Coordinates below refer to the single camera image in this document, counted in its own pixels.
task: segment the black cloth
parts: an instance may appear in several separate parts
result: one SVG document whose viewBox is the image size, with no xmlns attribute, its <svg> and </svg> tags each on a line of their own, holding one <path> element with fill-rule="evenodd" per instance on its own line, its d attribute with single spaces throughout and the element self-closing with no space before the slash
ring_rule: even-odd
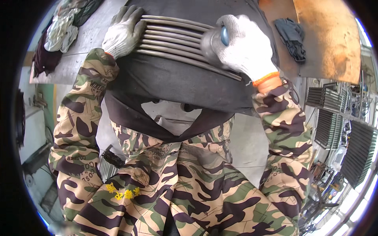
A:
<svg viewBox="0 0 378 236">
<path fill-rule="evenodd" d="M 172 212 L 168 210 L 164 224 L 163 236 L 180 236 Z"/>
<path fill-rule="evenodd" d="M 53 72 L 62 57 L 63 53 L 61 51 L 58 50 L 56 52 L 48 52 L 44 47 L 47 29 L 52 22 L 53 19 L 51 18 L 50 22 L 43 30 L 43 33 L 38 41 L 37 49 L 34 52 L 32 58 L 32 61 L 34 62 L 34 76 L 38 76 L 42 72 L 45 72 L 46 75 Z"/>
<path fill-rule="evenodd" d="M 128 5 L 143 7 L 146 14 L 177 17 L 215 25 L 226 14 L 245 14 L 268 36 L 273 49 L 272 62 L 278 54 L 264 13 L 252 0 L 130 0 Z M 117 60 L 119 75 L 108 90 L 114 94 L 137 94 L 209 108 L 212 110 L 257 116 L 252 105 L 255 90 L 217 73 L 173 60 L 132 53 Z"/>
<path fill-rule="evenodd" d="M 142 108 L 141 104 L 153 101 L 139 95 L 105 93 L 105 104 L 109 118 L 117 125 L 152 136 L 165 142 L 182 142 L 215 128 L 227 120 L 234 113 L 202 109 L 201 114 L 193 124 L 180 136 L 173 135 L 158 125 Z"/>
<path fill-rule="evenodd" d="M 89 0 L 88 4 L 80 9 L 78 13 L 75 14 L 75 18 L 73 19 L 73 26 L 82 26 L 88 18 L 96 11 L 96 9 L 100 6 L 103 0 Z"/>
<path fill-rule="evenodd" d="M 306 61 L 306 51 L 303 47 L 305 31 L 302 26 L 290 18 L 277 19 L 274 21 L 274 25 L 281 35 L 282 42 L 286 44 L 290 55 L 296 62 L 304 63 Z"/>
</svg>

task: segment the camouflage sleeve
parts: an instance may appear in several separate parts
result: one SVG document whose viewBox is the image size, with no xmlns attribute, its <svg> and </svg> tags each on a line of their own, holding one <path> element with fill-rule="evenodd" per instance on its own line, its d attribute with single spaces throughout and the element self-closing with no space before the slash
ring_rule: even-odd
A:
<svg viewBox="0 0 378 236">
<path fill-rule="evenodd" d="M 260 191 L 293 222 L 304 206 L 312 175 L 311 131 L 305 113 L 293 97 L 293 85 L 285 81 L 267 94 L 257 94 L 254 107 L 269 139 L 269 156 Z"/>
<path fill-rule="evenodd" d="M 118 71 L 112 56 L 100 48 L 91 50 L 58 109 L 49 165 L 58 173 L 58 195 L 66 220 L 71 221 L 102 185 L 96 133 L 106 84 Z"/>
</svg>

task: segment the hand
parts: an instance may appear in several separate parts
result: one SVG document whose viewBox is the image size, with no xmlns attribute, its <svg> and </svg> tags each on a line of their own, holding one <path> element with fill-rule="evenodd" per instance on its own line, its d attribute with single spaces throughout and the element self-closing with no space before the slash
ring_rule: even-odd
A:
<svg viewBox="0 0 378 236">
<path fill-rule="evenodd" d="M 114 59 L 130 54 L 146 27 L 146 22 L 140 21 L 142 14 L 143 9 L 135 5 L 129 9 L 126 6 L 121 7 L 110 22 L 110 27 L 102 42 L 102 49 L 111 54 Z"/>
<path fill-rule="evenodd" d="M 255 22 L 246 15 L 224 15 L 217 25 L 225 26 L 229 36 L 228 46 L 221 42 L 220 35 L 211 41 L 213 51 L 224 65 L 248 75 L 254 86 L 279 76 L 271 61 L 270 40 Z"/>
</svg>

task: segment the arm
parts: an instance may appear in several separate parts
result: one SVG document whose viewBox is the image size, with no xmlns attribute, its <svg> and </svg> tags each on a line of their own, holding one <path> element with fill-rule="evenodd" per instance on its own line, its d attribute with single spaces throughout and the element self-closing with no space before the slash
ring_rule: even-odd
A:
<svg viewBox="0 0 378 236">
<path fill-rule="evenodd" d="M 119 68 L 115 59 L 135 48 L 146 26 L 139 21 L 142 8 L 121 7 L 112 18 L 102 48 L 91 50 L 73 89 L 63 98 L 54 129 L 49 165 L 58 174 L 58 196 L 65 219 L 72 221 L 103 184 L 98 170 L 96 134 L 101 102 L 108 82 Z"/>
<path fill-rule="evenodd" d="M 96 134 L 106 84 L 118 71 L 112 56 L 101 48 L 91 50 L 58 109 L 49 165 L 58 172 L 58 195 L 66 220 L 71 221 L 102 185 Z"/>
<path fill-rule="evenodd" d="M 269 157 L 260 182 L 261 192 L 292 222 L 306 201 L 311 184 L 308 165 L 312 153 L 305 114 L 293 99 L 291 82 L 282 84 L 272 63 L 269 38 L 245 15 L 225 15 L 217 24 L 227 28 L 230 43 L 212 38 L 220 61 L 248 75 L 258 93 L 254 108 L 267 135 Z"/>
<path fill-rule="evenodd" d="M 269 156 L 260 191 L 285 216 L 297 222 L 312 182 L 308 171 L 311 133 L 305 126 L 305 114 L 293 98 L 290 81 L 265 94 L 257 94 L 254 107 L 269 139 Z"/>
</svg>

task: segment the orange glove cuff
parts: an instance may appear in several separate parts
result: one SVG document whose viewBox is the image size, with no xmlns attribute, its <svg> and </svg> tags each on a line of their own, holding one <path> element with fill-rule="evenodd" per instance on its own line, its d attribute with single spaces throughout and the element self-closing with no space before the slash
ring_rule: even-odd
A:
<svg viewBox="0 0 378 236">
<path fill-rule="evenodd" d="M 254 82 L 252 82 L 253 86 L 257 87 L 259 84 L 271 79 L 271 78 L 274 78 L 274 77 L 279 77 L 280 76 L 280 73 L 278 71 L 276 72 L 272 72 L 272 73 L 269 73 L 267 74 L 266 76 L 262 77 L 261 79 L 258 79 Z"/>
<path fill-rule="evenodd" d="M 108 54 L 108 55 L 110 55 L 113 59 L 114 59 L 114 56 L 113 55 L 111 55 L 110 53 L 108 53 L 108 52 L 105 52 L 106 54 Z"/>
</svg>

